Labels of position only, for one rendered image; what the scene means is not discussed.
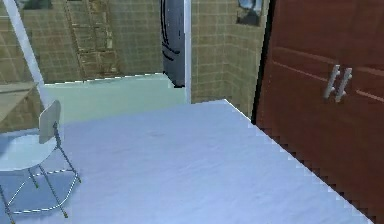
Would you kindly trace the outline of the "white round-seat metal chair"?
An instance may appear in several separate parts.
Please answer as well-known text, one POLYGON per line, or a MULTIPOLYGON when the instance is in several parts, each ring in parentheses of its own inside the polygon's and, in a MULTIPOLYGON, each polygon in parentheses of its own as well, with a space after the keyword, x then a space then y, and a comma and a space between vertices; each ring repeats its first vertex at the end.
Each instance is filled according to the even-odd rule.
POLYGON ((8 216, 11 224, 16 224, 14 215, 48 212, 54 209, 60 209, 65 218, 68 213, 64 209, 64 203, 72 193, 76 182, 81 183, 79 172, 75 169, 64 149, 62 148, 62 139, 59 133, 59 124, 61 116, 61 103, 54 100, 39 115, 38 133, 18 136, 9 142, 9 145, 0 155, 0 173, 23 172, 28 173, 28 180, 31 180, 36 189, 39 188, 37 178, 43 176, 56 203, 47 208, 36 208, 27 210, 12 210, 11 204, 14 202, 19 192, 23 189, 26 182, 22 182, 16 192, 10 199, 7 199, 4 188, 0 184, 0 201, 4 206, 4 212, 8 216), (67 162, 68 169, 46 171, 42 164, 55 151, 59 150, 67 162), (73 174, 72 182, 63 199, 60 199, 50 180, 50 175, 71 172, 73 174))

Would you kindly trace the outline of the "dark grey fridge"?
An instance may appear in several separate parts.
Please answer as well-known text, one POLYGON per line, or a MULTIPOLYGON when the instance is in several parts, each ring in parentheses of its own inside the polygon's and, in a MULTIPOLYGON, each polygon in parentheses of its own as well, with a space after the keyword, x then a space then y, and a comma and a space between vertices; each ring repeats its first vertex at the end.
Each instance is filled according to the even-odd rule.
POLYGON ((184 1, 160 0, 163 73, 176 88, 185 86, 184 1))

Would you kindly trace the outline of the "red-brown wooden cupboard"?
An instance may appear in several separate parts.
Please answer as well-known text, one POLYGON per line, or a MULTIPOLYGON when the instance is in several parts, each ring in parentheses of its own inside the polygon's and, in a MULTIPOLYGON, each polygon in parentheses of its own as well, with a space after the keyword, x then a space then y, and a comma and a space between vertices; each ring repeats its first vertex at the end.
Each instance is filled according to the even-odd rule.
POLYGON ((269 0, 257 126, 384 224, 384 0, 269 0))

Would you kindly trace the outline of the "wooden ladder shelf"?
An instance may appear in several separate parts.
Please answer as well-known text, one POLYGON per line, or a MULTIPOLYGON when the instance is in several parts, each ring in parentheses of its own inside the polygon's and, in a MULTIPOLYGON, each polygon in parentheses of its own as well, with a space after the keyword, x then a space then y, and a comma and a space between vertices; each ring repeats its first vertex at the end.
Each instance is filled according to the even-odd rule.
POLYGON ((118 77, 109 0, 64 0, 82 81, 118 77))

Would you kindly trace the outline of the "dark green framed picture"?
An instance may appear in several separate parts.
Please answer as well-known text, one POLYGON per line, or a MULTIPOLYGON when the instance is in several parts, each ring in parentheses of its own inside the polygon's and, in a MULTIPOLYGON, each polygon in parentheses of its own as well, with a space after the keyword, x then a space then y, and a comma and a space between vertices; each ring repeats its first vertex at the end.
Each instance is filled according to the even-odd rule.
POLYGON ((25 10, 51 9, 52 7, 51 0, 25 0, 23 3, 25 10))

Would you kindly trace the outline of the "framed wall picture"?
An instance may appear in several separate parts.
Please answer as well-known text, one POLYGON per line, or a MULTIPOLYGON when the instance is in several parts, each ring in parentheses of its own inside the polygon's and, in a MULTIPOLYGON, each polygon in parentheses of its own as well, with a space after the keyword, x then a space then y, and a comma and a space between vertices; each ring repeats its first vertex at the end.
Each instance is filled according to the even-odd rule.
POLYGON ((262 16, 263 0, 238 0, 236 23, 259 26, 262 16))

